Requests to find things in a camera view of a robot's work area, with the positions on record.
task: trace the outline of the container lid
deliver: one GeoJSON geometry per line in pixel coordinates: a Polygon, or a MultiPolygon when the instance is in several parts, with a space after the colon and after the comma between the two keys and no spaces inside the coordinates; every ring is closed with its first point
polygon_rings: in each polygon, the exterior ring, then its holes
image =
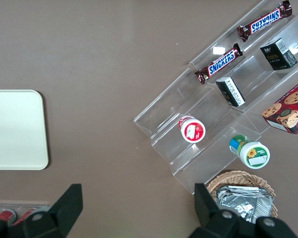
{"type": "Polygon", "coordinates": [[[260,169],[267,165],[270,159],[270,152],[260,142],[249,142],[243,146],[239,157],[249,168],[260,169]]]}
{"type": "Polygon", "coordinates": [[[193,118],[183,122],[181,134],[183,138],[190,143],[197,143],[205,136],[205,126],[199,120],[193,118]]]}

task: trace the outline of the clear acrylic display stand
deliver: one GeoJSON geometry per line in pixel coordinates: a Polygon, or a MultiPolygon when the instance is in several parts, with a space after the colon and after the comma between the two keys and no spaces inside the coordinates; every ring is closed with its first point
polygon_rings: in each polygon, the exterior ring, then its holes
{"type": "MultiPolygon", "coordinates": [[[[238,36],[236,27],[271,11],[278,5],[264,0],[230,30],[199,54],[191,63],[196,69],[215,60],[213,48],[230,49],[238,36]]],[[[136,125],[150,137],[152,147],[169,162],[173,175],[191,192],[194,184],[207,183],[237,157],[229,150],[229,141],[238,134],[258,140],[269,127],[261,112],[269,105],[261,103],[269,96],[279,99],[279,90],[285,81],[296,77],[298,64],[291,69],[273,71],[259,49],[272,39],[283,38],[298,61],[298,16],[282,19],[249,37],[241,43],[247,51],[241,59],[224,68],[201,85],[197,76],[186,69],[135,119],[136,125]],[[246,103],[239,108],[230,106],[215,84],[216,79],[230,76],[238,85],[246,103]],[[185,141],[180,133],[178,121],[190,114],[199,119],[206,128],[206,136],[198,143],[185,141]]]]}

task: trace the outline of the red can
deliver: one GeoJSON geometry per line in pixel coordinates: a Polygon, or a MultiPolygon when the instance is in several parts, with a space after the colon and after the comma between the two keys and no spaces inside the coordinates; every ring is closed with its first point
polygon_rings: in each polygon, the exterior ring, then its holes
{"type": "Polygon", "coordinates": [[[10,209],[6,209],[0,213],[0,221],[5,221],[8,226],[11,226],[16,219],[16,214],[10,209]]]}
{"type": "Polygon", "coordinates": [[[28,218],[28,216],[30,216],[34,211],[36,210],[36,208],[31,208],[29,210],[26,211],[26,213],[23,214],[22,217],[20,217],[19,220],[16,221],[16,223],[14,223],[13,225],[18,225],[20,224],[21,222],[23,222],[25,219],[28,218]]]}

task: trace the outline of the cookie image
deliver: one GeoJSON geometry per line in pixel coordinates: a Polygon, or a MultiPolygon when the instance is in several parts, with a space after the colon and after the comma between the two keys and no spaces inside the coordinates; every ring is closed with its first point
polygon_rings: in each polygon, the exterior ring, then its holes
{"type": "Polygon", "coordinates": [[[286,109],[277,117],[277,121],[288,128],[293,128],[298,122],[298,111],[286,109]]]}
{"type": "Polygon", "coordinates": [[[275,114],[276,112],[278,112],[281,107],[282,107],[281,103],[274,103],[268,109],[263,111],[262,115],[263,115],[263,117],[268,118],[268,117],[272,116],[273,114],[275,114]]]}
{"type": "Polygon", "coordinates": [[[298,91],[291,93],[288,97],[286,97],[285,104],[294,104],[294,103],[298,103],[298,91]]]}

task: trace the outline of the woven basket rim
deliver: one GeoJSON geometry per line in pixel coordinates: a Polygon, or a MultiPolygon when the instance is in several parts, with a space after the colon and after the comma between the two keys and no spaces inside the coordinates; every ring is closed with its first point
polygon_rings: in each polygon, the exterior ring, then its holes
{"type": "MultiPolygon", "coordinates": [[[[249,183],[254,183],[258,187],[263,187],[268,190],[268,192],[275,197],[274,190],[270,187],[269,184],[267,184],[267,181],[263,180],[261,177],[258,177],[256,175],[251,175],[248,172],[245,171],[239,171],[239,170],[233,170],[225,172],[221,175],[216,176],[207,186],[207,189],[209,190],[211,196],[213,199],[216,198],[216,190],[223,186],[223,185],[229,185],[229,184],[239,184],[241,186],[245,185],[242,182],[238,183],[240,180],[247,180],[249,183]]],[[[271,211],[272,217],[277,217],[277,208],[273,204],[273,208],[271,211]]]]}

